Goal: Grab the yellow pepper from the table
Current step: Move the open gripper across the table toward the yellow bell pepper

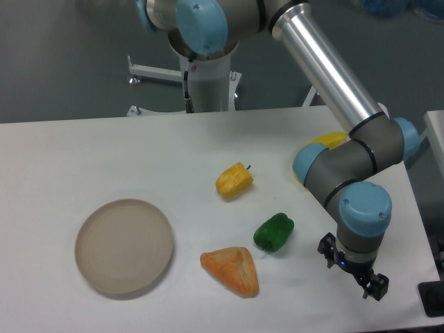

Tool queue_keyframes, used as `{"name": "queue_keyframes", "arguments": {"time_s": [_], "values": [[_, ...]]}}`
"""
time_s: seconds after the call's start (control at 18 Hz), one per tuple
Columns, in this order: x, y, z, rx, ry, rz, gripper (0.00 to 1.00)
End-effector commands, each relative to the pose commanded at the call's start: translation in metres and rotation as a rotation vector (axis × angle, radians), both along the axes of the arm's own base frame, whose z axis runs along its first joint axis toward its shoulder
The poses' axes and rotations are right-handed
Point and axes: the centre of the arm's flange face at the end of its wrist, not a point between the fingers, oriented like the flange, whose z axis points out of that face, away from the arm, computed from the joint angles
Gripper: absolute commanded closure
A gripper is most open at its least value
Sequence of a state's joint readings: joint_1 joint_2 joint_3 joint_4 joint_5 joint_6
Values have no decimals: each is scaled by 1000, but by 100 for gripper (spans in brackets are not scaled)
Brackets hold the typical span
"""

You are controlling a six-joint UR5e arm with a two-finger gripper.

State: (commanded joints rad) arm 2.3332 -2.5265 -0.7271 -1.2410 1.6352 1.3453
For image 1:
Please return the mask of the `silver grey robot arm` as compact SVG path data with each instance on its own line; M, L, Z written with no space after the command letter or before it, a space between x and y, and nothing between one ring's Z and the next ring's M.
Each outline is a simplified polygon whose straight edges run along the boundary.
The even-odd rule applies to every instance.
M185 59L181 68L188 113L229 108L229 72L214 76L212 60L228 58L238 43L262 31L283 43L347 132L336 148L310 144L293 161L293 171L336 221L318 251L329 266L351 274L364 295L380 300L389 279L373 264L391 221L392 202L370 177L412 156L415 126L391 119L361 86L311 16L307 1L136 1L146 31L166 31Z

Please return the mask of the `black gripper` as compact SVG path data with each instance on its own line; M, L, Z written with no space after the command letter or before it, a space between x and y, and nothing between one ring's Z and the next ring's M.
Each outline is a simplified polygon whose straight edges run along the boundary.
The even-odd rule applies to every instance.
M389 289L389 279L380 273L374 274L375 255L347 253L336 249L336 237L328 232L318 244L317 251L327 261L327 267L338 266L342 271L354 276L362 287L363 299L368 297L381 300Z

